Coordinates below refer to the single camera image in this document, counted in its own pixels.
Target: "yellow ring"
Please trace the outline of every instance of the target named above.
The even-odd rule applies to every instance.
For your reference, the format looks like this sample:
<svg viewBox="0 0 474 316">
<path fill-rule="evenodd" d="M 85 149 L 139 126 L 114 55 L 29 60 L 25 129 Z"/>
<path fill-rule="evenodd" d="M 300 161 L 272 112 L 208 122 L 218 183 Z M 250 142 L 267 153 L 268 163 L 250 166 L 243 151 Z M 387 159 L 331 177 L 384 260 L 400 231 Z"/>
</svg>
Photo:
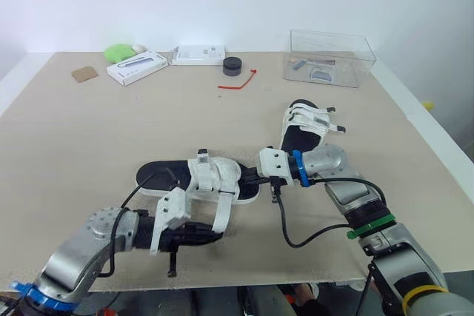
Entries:
<svg viewBox="0 0 474 316">
<path fill-rule="evenodd" d="M 436 286 L 436 285 L 422 285 L 422 286 L 418 286 L 417 288 L 414 288 L 413 290 L 410 290 L 405 295 L 401 303 L 401 307 L 403 309 L 403 313 L 405 314 L 405 316 L 407 315 L 408 303 L 410 302 L 410 300 L 414 296 L 421 294 L 422 292 L 429 292 L 431 290 L 433 290 L 434 292 L 448 292 L 447 289 L 441 288 L 440 286 Z"/>
</svg>

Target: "black cable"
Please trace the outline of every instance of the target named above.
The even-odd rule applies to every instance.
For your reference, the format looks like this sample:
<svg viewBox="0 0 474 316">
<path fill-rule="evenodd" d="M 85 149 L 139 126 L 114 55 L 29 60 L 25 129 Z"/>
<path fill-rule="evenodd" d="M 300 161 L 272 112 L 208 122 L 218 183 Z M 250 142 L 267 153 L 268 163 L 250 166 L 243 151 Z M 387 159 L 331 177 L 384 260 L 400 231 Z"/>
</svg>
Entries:
<svg viewBox="0 0 474 316">
<path fill-rule="evenodd" d="M 386 206 L 387 205 L 387 199 L 385 198 L 385 194 L 380 189 L 377 185 L 372 183 L 371 181 L 366 181 L 365 179 L 359 179 L 359 178 L 321 178 L 321 179 L 310 179 L 314 184 L 316 183 L 329 183 L 331 181 L 353 181 L 354 183 L 361 183 L 364 185 L 371 186 L 373 189 L 376 190 L 378 193 L 378 196 L 380 197 L 380 200 L 382 203 Z"/>
<path fill-rule="evenodd" d="M 365 280 L 364 290 L 362 291 L 361 299 L 358 301 L 357 310 L 355 311 L 355 316 L 360 316 L 362 312 L 362 305 L 364 304 L 365 297 L 367 296 L 367 292 L 369 291 L 371 280 L 372 280 L 372 270 L 369 269 L 369 274 L 367 275 L 367 279 Z"/>
<path fill-rule="evenodd" d="M 164 170 L 162 170 L 160 172 L 155 172 L 152 175 L 148 175 L 139 185 L 137 185 L 137 187 L 134 190 L 132 190 L 130 195 L 128 195 L 128 197 L 124 200 L 124 202 L 121 204 L 120 207 L 122 207 L 122 208 L 126 207 L 128 202 L 130 201 L 131 198 L 133 198 L 133 196 L 136 194 L 136 192 L 138 192 L 151 178 L 153 178 L 157 175 L 163 174 L 165 172 L 171 177 L 171 179 L 173 179 L 173 184 L 170 186 L 170 188 L 171 187 L 174 188 L 173 185 L 178 186 L 179 185 L 179 180 L 176 178 L 175 173 L 173 173 L 170 168 L 165 167 Z"/>
<path fill-rule="evenodd" d="M 328 227 L 324 227 L 323 229 L 320 229 L 319 231 L 313 233 L 310 237 L 308 237 L 306 240 L 304 240 L 301 243 L 293 243 L 290 240 L 290 237 L 288 237 L 288 231 L 287 231 L 287 217 L 284 212 L 284 206 L 283 206 L 283 201 L 281 201 L 281 196 L 279 194 L 276 194 L 276 200 L 278 201 L 278 206 L 280 207 L 280 213 L 281 213 L 281 229 L 283 230 L 283 236 L 285 241 L 292 247 L 292 248 L 301 248 L 303 246 L 306 246 L 309 242 L 314 240 L 316 237 L 322 235 L 323 233 L 330 231 L 331 229 L 342 229 L 342 228 L 347 228 L 349 229 L 350 226 L 348 224 L 343 224 L 339 223 L 336 225 L 331 225 Z"/>
<path fill-rule="evenodd" d="M 1 314 L 0 316 L 7 316 L 8 314 L 10 314 L 12 312 L 12 310 L 14 310 L 18 304 L 20 303 L 20 299 L 18 300 L 15 300 L 14 303 L 12 303 L 10 306 L 8 306 Z"/>
<path fill-rule="evenodd" d="M 117 301 L 117 299 L 119 298 L 121 292 L 118 292 L 116 294 L 116 296 L 113 297 L 113 299 L 106 305 L 106 306 L 103 306 L 101 307 L 100 309 L 108 309 L 109 307 L 112 306 L 113 303 L 115 303 Z M 87 315 L 80 315 L 80 314 L 73 314 L 73 316 L 96 316 L 97 312 L 94 312 L 93 314 L 87 314 Z"/>
<path fill-rule="evenodd" d="M 112 276 L 114 271 L 116 270 L 116 236 L 117 236 L 117 228 L 119 227 L 119 222 L 121 217 L 124 215 L 125 212 L 130 211 L 128 207 L 124 207 L 118 213 L 116 220 L 113 222 L 112 233 L 110 233 L 110 246 L 109 246 L 109 260 L 110 260 L 110 270 L 107 273 L 101 273 L 97 275 L 97 278 L 108 278 Z"/>
</svg>

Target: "black round object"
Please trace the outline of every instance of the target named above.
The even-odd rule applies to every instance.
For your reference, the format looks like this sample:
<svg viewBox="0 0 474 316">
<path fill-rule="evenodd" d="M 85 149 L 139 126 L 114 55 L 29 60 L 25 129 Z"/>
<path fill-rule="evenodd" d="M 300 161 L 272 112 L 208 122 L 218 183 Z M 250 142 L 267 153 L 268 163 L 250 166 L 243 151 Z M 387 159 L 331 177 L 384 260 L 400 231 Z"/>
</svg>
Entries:
<svg viewBox="0 0 474 316">
<path fill-rule="evenodd" d="M 227 57 L 222 64 L 222 70 L 225 75 L 231 77 L 239 75 L 242 70 L 242 60 L 238 57 Z"/>
</svg>

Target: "green object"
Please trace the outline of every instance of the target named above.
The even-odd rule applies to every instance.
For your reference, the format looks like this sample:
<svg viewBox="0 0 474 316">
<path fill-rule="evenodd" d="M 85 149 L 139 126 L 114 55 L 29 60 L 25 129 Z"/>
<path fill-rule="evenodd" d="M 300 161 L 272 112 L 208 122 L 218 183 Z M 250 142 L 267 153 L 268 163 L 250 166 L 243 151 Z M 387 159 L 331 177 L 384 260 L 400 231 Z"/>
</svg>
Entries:
<svg viewBox="0 0 474 316">
<path fill-rule="evenodd" d="M 105 58 L 111 63 L 122 62 L 134 55 L 136 53 L 129 44 L 114 44 L 104 51 Z"/>
<path fill-rule="evenodd" d="M 349 231 L 347 233 L 347 238 L 349 238 L 350 240 L 354 240 L 365 232 L 369 232 L 371 229 L 376 229 L 377 227 L 385 225 L 390 221 L 395 221 L 395 216 L 393 216 L 392 214 L 384 216 L 383 218 L 378 218 L 377 220 L 372 221 L 367 225 L 363 225 L 363 227 L 359 227 L 358 229 L 354 229 L 353 231 Z"/>
</svg>

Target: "green ring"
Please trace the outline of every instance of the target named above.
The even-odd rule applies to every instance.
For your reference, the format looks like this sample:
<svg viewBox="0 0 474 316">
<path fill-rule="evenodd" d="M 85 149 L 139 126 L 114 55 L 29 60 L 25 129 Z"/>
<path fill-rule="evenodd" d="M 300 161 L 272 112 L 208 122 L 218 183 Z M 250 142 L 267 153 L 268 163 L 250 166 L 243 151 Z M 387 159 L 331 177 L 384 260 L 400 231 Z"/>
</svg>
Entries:
<svg viewBox="0 0 474 316">
<path fill-rule="evenodd" d="M 360 235 L 363 235 L 366 232 L 369 232 L 372 229 L 376 229 L 377 227 L 383 226 L 386 223 L 389 223 L 391 221 L 395 221 L 395 216 L 392 214 L 386 215 L 383 218 L 378 218 L 375 221 L 372 221 L 368 223 L 367 225 L 363 225 L 362 227 L 359 227 L 358 229 L 354 229 L 353 231 L 349 231 L 347 233 L 347 238 L 350 240 L 354 240 Z"/>
</svg>

